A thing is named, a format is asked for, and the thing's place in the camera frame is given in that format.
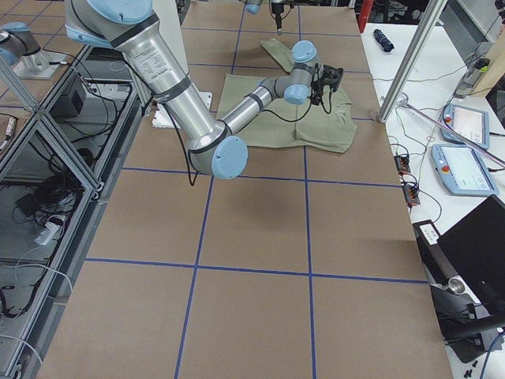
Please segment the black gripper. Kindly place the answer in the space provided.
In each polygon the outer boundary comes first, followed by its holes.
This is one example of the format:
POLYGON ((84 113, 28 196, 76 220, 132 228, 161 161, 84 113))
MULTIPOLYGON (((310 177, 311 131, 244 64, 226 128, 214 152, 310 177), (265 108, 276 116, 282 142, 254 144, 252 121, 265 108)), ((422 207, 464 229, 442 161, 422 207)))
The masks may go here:
POLYGON ((328 67, 322 63, 315 64, 315 75, 313 78, 313 94, 322 96, 324 93, 325 80, 328 74, 328 67))
POLYGON ((273 19, 276 23, 277 35, 282 35, 282 14, 284 13, 284 1, 283 0, 271 0, 270 1, 270 11, 273 19))

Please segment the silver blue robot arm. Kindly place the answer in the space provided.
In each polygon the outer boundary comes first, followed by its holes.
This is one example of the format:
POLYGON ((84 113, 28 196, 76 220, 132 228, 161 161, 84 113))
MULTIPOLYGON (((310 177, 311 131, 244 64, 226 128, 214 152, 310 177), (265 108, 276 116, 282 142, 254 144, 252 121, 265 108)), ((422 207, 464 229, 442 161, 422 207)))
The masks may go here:
POLYGON ((237 177, 249 157, 237 136, 274 100, 302 105, 323 84, 325 65, 308 40, 294 45, 290 74, 262 80, 222 119, 209 113, 189 73, 162 37, 150 1, 67 1, 67 36, 83 44, 120 51, 188 136, 187 157, 196 171, 216 178, 237 177))
MULTIPOLYGON (((244 0, 245 10, 249 14, 257 14, 260 11, 260 7, 264 3, 263 0, 244 0)), ((282 34, 282 20, 283 14, 285 12, 286 1, 283 0, 268 0, 267 9, 271 18, 275 21, 275 28, 277 34, 280 36, 282 34)))

